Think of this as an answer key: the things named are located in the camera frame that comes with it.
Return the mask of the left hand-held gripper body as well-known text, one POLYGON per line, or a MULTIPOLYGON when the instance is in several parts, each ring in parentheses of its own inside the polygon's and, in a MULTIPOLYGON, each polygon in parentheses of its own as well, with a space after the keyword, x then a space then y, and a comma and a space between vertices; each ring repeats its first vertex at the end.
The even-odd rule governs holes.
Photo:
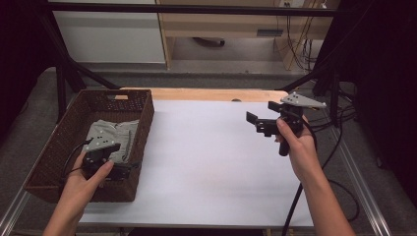
POLYGON ((97 137, 85 146, 82 168, 88 177, 92 177, 98 169, 111 160, 113 167, 107 175, 110 181, 122 181, 129 178, 132 167, 119 156, 121 145, 104 137, 97 137))

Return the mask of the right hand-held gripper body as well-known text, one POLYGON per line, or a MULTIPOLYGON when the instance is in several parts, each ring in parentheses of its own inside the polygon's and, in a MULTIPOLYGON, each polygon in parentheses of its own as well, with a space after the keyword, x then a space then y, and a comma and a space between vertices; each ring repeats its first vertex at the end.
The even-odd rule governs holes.
MULTIPOLYGON (((283 97, 279 104, 283 110, 279 113, 280 118, 287 123, 294 134, 300 133, 305 127, 303 119, 304 108, 325 108, 324 102, 316 101, 307 96, 293 92, 283 97)), ((279 136, 280 133, 273 119, 262 119, 258 117, 255 124, 256 131, 265 137, 279 136)))

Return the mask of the grey pants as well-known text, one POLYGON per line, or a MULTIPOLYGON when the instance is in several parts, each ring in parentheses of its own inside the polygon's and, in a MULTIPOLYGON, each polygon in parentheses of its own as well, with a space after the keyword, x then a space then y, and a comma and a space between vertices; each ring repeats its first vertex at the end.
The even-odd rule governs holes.
POLYGON ((104 137, 119 143, 121 145, 119 156, 128 162, 138 125, 138 120, 121 123, 98 120, 89 127, 87 140, 91 142, 94 138, 104 137))

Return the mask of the brown woven basket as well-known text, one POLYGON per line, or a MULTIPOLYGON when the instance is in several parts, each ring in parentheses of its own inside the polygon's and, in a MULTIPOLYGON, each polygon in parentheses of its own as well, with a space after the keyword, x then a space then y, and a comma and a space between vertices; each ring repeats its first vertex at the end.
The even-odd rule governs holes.
POLYGON ((136 136, 128 164, 130 176, 122 181, 107 179, 91 198, 94 202, 126 203, 135 199, 144 149, 153 117, 151 91, 148 89, 82 90, 64 114, 33 167, 25 190, 34 196, 56 203, 68 175, 75 170, 77 157, 89 144, 87 134, 98 120, 121 123, 138 120, 136 136))

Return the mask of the person's right hand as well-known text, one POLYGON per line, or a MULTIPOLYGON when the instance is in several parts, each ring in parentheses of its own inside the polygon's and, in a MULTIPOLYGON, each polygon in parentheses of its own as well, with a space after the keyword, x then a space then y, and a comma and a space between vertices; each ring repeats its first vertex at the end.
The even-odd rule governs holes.
POLYGON ((295 134, 289 125, 278 118, 276 125, 279 135, 276 141, 289 144, 289 157, 293 171, 301 183, 311 187, 325 179, 323 170, 320 166, 316 145, 312 133, 306 126, 295 134))

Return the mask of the person's left hand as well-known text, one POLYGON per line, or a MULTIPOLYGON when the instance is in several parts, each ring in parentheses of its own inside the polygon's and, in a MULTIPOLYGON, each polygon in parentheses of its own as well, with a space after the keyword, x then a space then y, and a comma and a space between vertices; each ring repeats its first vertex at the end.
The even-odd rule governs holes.
POLYGON ((106 177, 113 168, 114 162, 105 162, 91 177, 85 178, 82 164, 85 153, 82 152, 76 159, 75 170, 68 175, 59 203, 64 207, 85 207, 91 200, 99 186, 102 186, 106 177))

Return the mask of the black metal stand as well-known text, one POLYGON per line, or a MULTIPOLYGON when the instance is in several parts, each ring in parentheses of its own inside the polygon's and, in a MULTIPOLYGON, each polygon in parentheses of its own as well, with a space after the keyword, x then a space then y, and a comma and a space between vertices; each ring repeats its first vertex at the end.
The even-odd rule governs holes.
POLYGON ((46 41, 50 43, 48 46, 48 54, 56 63, 55 69, 58 91, 57 121, 60 121, 63 118, 67 110, 66 85, 69 85, 74 92, 79 92, 80 90, 87 88, 81 75, 94 80, 107 89, 120 88, 82 66, 70 56, 61 32, 56 22, 52 19, 51 13, 40 13, 37 17, 42 29, 45 31, 46 41))
POLYGON ((317 79, 316 84, 312 88, 313 95, 323 96, 326 92, 329 92, 330 96, 330 107, 329 107, 329 118, 330 123, 338 127, 338 96, 339 96, 339 74, 333 66, 324 65, 316 66, 315 69, 308 75, 303 76, 301 79, 284 86, 281 90, 292 91, 296 88, 304 85, 312 79, 317 79))

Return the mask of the black curtain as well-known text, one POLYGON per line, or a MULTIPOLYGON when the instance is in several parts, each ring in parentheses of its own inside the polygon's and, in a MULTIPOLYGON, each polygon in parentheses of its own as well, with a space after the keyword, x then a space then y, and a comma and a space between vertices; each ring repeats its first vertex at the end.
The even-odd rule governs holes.
POLYGON ((417 0, 341 0, 319 54, 357 88, 355 106, 417 206, 417 0))
POLYGON ((0 141, 20 114, 37 78, 51 66, 35 22, 19 0, 0 0, 0 141))

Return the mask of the wooden desk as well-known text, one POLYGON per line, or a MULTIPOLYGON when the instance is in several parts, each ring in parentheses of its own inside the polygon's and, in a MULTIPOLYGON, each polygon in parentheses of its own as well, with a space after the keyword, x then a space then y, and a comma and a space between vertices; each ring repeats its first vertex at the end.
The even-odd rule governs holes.
MULTIPOLYGON (((341 0, 155 0, 158 5, 204 5, 335 10, 341 0)), ((271 38, 284 68, 302 63, 303 43, 322 40, 328 33, 331 17, 287 17, 214 14, 159 15, 162 34, 174 37, 271 38)))

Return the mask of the white cabinet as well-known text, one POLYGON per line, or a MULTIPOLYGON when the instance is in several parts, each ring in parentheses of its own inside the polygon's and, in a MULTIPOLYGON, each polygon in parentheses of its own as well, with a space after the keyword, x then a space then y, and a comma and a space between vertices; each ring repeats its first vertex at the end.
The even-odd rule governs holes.
POLYGON ((165 62, 157 14, 53 12, 70 56, 86 63, 165 62))

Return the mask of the aluminium table rail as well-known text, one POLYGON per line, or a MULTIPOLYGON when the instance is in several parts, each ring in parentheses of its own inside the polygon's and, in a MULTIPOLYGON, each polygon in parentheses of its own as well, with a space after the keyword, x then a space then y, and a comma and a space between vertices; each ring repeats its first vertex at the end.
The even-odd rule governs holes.
POLYGON ((356 164, 346 142, 341 136, 341 132, 336 128, 331 128, 333 137, 339 141, 339 152, 341 160, 344 163, 347 174, 356 191, 359 202, 367 215, 371 227, 373 228, 375 236, 392 236, 387 222, 363 177, 358 165, 356 164))
POLYGON ((0 236, 10 236, 12 230, 15 227, 17 220, 19 219, 23 209, 25 208, 30 194, 21 188, 17 195, 12 200, 6 213, 0 219, 0 236))

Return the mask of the black metal frame bar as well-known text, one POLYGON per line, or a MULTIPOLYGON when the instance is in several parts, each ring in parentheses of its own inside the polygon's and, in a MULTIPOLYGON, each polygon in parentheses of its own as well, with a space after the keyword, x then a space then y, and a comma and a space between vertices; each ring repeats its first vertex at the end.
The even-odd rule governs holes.
POLYGON ((104 13, 162 13, 162 14, 206 14, 206 15, 248 15, 248 16, 299 16, 335 17, 338 10, 267 8, 243 6, 210 5, 157 5, 157 4, 107 4, 48 2, 44 7, 51 11, 104 12, 104 13))

